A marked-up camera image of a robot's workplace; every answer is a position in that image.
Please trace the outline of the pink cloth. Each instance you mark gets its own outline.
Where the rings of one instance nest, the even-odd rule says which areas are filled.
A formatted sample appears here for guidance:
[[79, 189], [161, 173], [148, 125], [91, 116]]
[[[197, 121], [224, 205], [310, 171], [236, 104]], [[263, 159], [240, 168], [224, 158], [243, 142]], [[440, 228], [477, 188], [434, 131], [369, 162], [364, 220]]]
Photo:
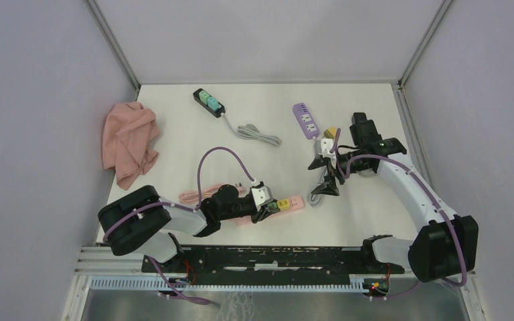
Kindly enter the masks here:
[[116, 184], [125, 191], [157, 162], [159, 153], [151, 148], [151, 141], [161, 133], [156, 120], [155, 113], [140, 102], [115, 104], [106, 117], [103, 168], [114, 170]]

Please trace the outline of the teal charger on far strip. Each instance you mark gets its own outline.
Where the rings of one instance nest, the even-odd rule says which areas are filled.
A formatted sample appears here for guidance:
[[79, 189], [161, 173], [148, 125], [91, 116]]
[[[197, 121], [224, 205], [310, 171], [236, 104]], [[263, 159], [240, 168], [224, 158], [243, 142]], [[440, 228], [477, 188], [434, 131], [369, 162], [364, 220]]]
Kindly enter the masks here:
[[203, 104], [207, 104], [207, 101], [209, 98], [211, 98], [211, 95], [208, 94], [205, 90], [201, 90], [198, 92], [198, 97]]

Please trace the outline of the purple power strip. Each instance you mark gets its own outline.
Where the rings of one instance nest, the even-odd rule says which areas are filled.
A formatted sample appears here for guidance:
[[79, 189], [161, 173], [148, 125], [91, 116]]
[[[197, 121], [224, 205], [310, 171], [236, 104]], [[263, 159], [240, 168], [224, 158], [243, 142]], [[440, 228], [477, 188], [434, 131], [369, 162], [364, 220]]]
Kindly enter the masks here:
[[320, 137], [319, 127], [306, 104], [295, 104], [292, 112], [307, 140], [316, 140]]

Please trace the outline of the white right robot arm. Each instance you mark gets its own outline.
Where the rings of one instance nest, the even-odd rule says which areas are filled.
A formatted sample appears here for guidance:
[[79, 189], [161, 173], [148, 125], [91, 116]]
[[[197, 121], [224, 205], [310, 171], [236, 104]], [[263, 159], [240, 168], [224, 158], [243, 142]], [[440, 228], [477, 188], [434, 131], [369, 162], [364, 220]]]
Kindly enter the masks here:
[[397, 195], [417, 231], [413, 240], [376, 235], [361, 246], [361, 267], [376, 273], [387, 263], [411, 270], [420, 282], [442, 280], [461, 287], [475, 267], [479, 226], [470, 215], [461, 216], [432, 190], [397, 138], [383, 138], [375, 122], [356, 112], [349, 127], [354, 147], [339, 152], [341, 131], [315, 140], [309, 169], [322, 168], [325, 176], [314, 195], [339, 195], [352, 175], [372, 172]]

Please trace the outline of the pink power strip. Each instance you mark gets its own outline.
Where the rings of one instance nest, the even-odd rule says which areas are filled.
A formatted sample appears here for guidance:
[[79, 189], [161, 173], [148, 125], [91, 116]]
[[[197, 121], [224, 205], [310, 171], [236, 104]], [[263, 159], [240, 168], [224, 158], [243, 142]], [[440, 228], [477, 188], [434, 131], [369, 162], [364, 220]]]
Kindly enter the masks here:
[[[279, 213], [273, 214], [266, 219], [274, 219], [274, 218], [280, 217], [280, 216], [288, 214], [288, 213], [300, 211], [305, 208], [305, 202], [303, 201], [303, 198], [300, 195], [295, 195], [295, 196], [285, 198], [285, 199], [290, 199], [290, 203], [291, 203], [290, 210], [280, 211]], [[235, 222], [239, 226], [253, 224], [251, 222], [250, 216], [235, 218], [235, 219], [233, 219], [233, 222]]]

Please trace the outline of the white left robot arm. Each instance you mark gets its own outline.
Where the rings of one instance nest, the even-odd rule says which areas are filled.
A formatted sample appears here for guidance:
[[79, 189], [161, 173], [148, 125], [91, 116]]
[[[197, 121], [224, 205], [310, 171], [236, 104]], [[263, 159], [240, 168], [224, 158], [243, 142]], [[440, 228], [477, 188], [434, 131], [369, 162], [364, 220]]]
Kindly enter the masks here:
[[103, 242], [115, 256], [141, 253], [176, 272], [184, 262], [174, 232], [207, 237], [220, 230], [222, 221], [248, 217], [257, 223], [281, 211], [269, 187], [263, 183], [240, 196], [233, 185], [222, 185], [196, 208], [172, 203], [146, 185], [104, 206], [98, 221]]

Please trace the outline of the black power strip far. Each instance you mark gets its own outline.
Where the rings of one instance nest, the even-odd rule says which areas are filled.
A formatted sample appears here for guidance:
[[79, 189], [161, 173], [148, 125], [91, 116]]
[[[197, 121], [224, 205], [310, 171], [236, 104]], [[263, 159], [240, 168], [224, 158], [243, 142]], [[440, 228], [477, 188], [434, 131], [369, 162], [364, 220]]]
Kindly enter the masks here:
[[203, 88], [193, 93], [193, 99], [215, 118], [220, 118], [226, 113], [225, 106]]

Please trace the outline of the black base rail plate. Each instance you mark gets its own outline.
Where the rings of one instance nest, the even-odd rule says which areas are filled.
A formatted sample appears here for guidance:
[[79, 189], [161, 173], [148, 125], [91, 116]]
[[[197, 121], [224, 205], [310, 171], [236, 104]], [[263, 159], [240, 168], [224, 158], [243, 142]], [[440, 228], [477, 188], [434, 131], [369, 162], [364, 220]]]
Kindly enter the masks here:
[[350, 275], [404, 274], [360, 247], [184, 245], [162, 264], [169, 276], [187, 274], [196, 286], [347, 285]]

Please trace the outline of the yellow usb charger plug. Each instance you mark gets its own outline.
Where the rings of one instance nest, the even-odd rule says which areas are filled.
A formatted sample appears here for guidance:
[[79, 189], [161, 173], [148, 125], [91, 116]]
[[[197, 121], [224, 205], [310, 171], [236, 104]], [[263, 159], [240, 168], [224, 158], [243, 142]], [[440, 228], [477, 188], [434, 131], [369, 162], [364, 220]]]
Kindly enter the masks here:
[[337, 130], [338, 128], [334, 126], [329, 127], [324, 131], [323, 135], [325, 138], [334, 139], [337, 135]]

